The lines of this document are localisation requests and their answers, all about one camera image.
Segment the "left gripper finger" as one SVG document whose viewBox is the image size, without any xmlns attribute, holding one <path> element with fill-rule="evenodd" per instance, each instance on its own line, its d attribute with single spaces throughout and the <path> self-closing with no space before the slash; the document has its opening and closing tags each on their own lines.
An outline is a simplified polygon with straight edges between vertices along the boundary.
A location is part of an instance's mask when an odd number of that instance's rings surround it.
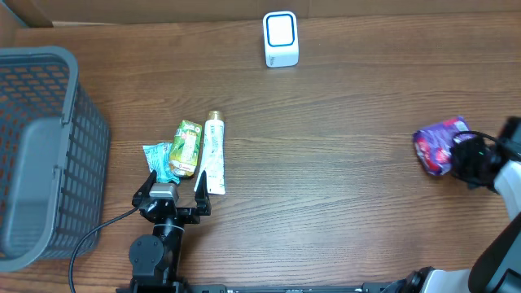
<svg viewBox="0 0 521 293">
<path fill-rule="evenodd" d="M 207 174 L 205 171 L 201 172 L 199 181 L 195 190 L 196 213 L 199 216 L 210 216 L 212 205 L 208 194 Z"/>
<path fill-rule="evenodd" d="M 157 172 L 153 170 L 142 186 L 134 193 L 132 198 L 132 205 L 139 207 L 144 199 L 150 197 L 151 188 L 154 186 L 157 178 Z"/>
</svg>

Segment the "teal wet wipes pack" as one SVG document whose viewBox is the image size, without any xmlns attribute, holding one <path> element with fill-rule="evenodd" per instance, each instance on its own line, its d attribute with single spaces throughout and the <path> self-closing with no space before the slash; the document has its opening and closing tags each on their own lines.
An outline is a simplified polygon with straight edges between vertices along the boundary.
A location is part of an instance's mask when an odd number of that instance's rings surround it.
<svg viewBox="0 0 521 293">
<path fill-rule="evenodd" d="M 150 172 L 156 171 L 156 180 L 159 183 L 175 183 L 178 185 L 180 178 L 169 167 L 171 148 L 171 142 L 161 142 L 142 147 Z"/>
</svg>

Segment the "white tube gold cap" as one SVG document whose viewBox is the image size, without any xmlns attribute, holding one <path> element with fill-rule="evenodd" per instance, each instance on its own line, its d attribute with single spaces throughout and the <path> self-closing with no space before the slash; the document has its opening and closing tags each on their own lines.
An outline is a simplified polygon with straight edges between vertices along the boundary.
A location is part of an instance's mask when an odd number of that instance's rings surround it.
<svg viewBox="0 0 521 293">
<path fill-rule="evenodd" d="M 223 114 L 210 111 L 204 124 L 203 151 L 194 191 L 197 191 L 199 182 L 205 178 L 209 194 L 225 194 L 224 136 Z"/>
</svg>

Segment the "green yellow snack pouch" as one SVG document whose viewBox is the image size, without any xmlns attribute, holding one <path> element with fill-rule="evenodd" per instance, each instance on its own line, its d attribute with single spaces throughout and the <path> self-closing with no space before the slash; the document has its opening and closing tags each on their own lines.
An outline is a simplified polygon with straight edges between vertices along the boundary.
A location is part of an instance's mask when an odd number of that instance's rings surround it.
<svg viewBox="0 0 521 293">
<path fill-rule="evenodd" d="M 169 167 L 177 177 L 194 175 L 199 162 L 199 150 L 203 127 L 183 120 L 174 135 L 169 154 Z"/>
</svg>

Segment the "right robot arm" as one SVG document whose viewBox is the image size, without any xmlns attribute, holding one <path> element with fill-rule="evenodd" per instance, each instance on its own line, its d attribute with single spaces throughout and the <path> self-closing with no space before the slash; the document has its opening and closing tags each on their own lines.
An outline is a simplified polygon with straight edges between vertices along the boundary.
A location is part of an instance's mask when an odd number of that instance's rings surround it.
<svg viewBox="0 0 521 293">
<path fill-rule="evenodd" d="M 520 119 L 510 116 L 497 135 L 460 116 L 419 129 L 417 156 L 432 175 L 449 174 L 467 188 L 502 202 L 506 219 L 468 269 L 427 266 L 383 287 L 384 292 L 518 292 L 520 290 Z"/>
</svg>

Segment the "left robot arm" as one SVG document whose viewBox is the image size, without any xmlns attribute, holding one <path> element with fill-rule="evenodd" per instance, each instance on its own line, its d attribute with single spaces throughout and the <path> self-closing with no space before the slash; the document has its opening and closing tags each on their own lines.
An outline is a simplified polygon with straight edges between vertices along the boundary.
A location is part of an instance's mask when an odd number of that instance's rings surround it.
<svg viewBox="0 0 521 293">
<path fill-rule="evenodd" d="M 188 281 L 178 275 L 182 238 L 186 225 L 197 225 L 201 216 L 211 214 L 207 179 L 201 176 L 195 189 L 196 205 L 186 208 L 177 205 L 177 186 L 159 183 L 156 178 L 157 172 L 152 172 L 132 199 L 140 215 L 153 224 L 153 232 L 138 237 L 130 246 L 133 269 L 126 291 L 190 292 Z"/>
</svg>

